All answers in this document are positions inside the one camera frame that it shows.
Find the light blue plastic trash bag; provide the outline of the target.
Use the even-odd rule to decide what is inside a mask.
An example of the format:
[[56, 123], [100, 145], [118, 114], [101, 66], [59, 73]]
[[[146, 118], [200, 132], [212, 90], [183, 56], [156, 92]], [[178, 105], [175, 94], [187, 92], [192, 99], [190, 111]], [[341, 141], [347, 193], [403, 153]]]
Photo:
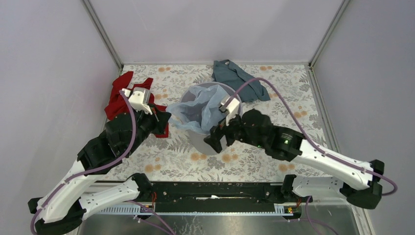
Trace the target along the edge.
[[206, 135], [226, 114], [219, 110], [224, 98], [234, 94], [231, 87], [217, 82], [200, 83], [188, 88], [179, 102], [167, 106], [169, 123], [178, 129]]

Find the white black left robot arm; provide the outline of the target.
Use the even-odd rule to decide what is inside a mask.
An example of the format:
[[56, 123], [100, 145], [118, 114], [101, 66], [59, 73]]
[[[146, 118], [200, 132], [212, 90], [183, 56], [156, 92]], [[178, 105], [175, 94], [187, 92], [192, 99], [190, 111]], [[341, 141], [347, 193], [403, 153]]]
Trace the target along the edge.
[[154, 109], [118, 114], [105, 124], [98, 137], [80, 150], [69, 172], [48, 195], [28, 202], [35, 235], [64, 235], [88, 217], [114, 204], [151, 197], [152, 185], [143, 173], [135, 173], [118, 186], [98, 193], [86, 190], [120, 165], [151, 134], [161, 134], [171, 114]]

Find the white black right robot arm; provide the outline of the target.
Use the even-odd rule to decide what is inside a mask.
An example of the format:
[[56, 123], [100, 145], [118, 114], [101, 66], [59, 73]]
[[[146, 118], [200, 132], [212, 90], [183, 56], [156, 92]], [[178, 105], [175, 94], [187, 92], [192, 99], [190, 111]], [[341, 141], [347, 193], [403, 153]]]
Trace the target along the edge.
[[372, 210], [382, 198], [383, 187], [379, 183], [384, 171], [382, 161], [365, 162], [346, 157], [317, 145], [300, 132], [273, 125], [270, 118], [258, 110], [219, 121], [204, 142], [220, 153], [222, 138], [226, 139], [227, 146], [239, 141], [263, 149], [276, 160], [308, 165], [328, 174], [317, 178], [286, 176], [287, 184], [280, 189], [285, 201], [309, 196], [341, 198], [354, 206]]

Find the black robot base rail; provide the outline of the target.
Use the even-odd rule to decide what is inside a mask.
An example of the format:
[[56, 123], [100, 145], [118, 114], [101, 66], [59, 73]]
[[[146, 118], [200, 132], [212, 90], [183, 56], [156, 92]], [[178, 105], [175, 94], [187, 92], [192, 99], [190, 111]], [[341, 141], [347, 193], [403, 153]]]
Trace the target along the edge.
[[293, 192], [294, 175], [283, 183], [149, 181], [144, 174], [132, 179], [138, 186], [135, 202], [158, 204], [265, 203], [300, 205], [308, 200]]

